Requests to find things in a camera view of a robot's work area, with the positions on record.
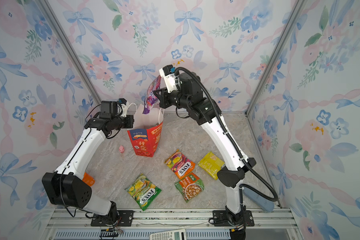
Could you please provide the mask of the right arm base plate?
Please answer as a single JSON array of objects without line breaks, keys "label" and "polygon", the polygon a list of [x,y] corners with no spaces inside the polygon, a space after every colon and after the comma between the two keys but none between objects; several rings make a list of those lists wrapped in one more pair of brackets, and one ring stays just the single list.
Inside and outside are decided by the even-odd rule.
[{"label": "right arm base plate", "polygon": [[237,228],[245,224],[246,227],[254,227],[254,218],[252,212],[249,210],[241,211],[238,214],[232,214],[228,210],[215,210],[213,217],[210,219],[210,224],[215,227],[233,227]]}]

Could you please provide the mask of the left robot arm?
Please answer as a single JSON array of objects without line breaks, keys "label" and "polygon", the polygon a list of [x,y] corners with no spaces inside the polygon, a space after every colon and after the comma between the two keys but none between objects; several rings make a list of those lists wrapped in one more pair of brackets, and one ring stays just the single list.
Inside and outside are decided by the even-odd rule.
[{"label": "left robot arm", "polygon": [[133,128],[134,117],[127,113],[129,106],[125,99],[101,102],[100,111],[86,122],[80,140],[68,157],[54,172],[42,177],[51,204],[92,213],[109,225],[119,220],[116,203],[93,194],[91,186],[84,182],[84,175],[104,140],[111,139],[113,132]]}]

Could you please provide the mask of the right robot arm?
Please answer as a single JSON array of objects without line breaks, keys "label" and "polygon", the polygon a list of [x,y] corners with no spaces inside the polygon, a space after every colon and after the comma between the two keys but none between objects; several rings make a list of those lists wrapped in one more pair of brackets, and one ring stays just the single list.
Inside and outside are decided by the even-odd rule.
[{"label": "right robot arm", "polygon": [[232,225],[245,224],[243,191],[240,186],[244,177],[256,164],[239,148],[227,128],[222,112],[213,100],[200,78],[194,73],[175,74],[160,70],[160,77],[166,86],[154,91],[160,107],[185,109],[189,117],[209,135],[221,153],[225,166],[218,172],[218,179],[225,186],[227,194],[226,213]]}]

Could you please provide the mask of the red paper gift bag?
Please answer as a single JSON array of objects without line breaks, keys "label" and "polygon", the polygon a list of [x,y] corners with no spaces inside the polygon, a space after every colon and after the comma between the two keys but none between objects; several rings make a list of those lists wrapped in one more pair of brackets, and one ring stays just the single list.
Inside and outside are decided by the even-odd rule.
[{"label": "red paper gift bag", "polygon": [[134,125],[128,130],[132,147],[137,156],[152,158],[158,148],[163,128],[163,109],[152,108],[143,114],[144,105],[139,105],[134,114]]}]

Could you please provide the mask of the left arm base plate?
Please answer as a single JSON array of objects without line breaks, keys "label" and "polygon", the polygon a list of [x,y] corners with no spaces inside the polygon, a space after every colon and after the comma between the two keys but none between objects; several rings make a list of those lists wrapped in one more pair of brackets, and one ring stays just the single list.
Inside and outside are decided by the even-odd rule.
[{"label": "left arm base plate", "polygon": [[94,215],[91,217],[91,227],[130,227],[134,213],[133,210],[121,210],[107,216]]}]

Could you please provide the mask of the purple Fox's candy bag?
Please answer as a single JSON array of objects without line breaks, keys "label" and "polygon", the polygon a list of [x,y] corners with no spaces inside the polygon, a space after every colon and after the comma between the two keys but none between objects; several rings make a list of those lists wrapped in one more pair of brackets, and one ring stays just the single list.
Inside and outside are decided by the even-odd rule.
[{"label": "purple Fox's candy bag", "polygon": [[161,76],[157,76],[149,85],[145,102],[144,102],[144,109],[143,114],[147,115],[150,113],[152,108],[154,107],[154,104],[158,101],[158,98],[155,96],[154,91],[159,90],[161,87]]}]

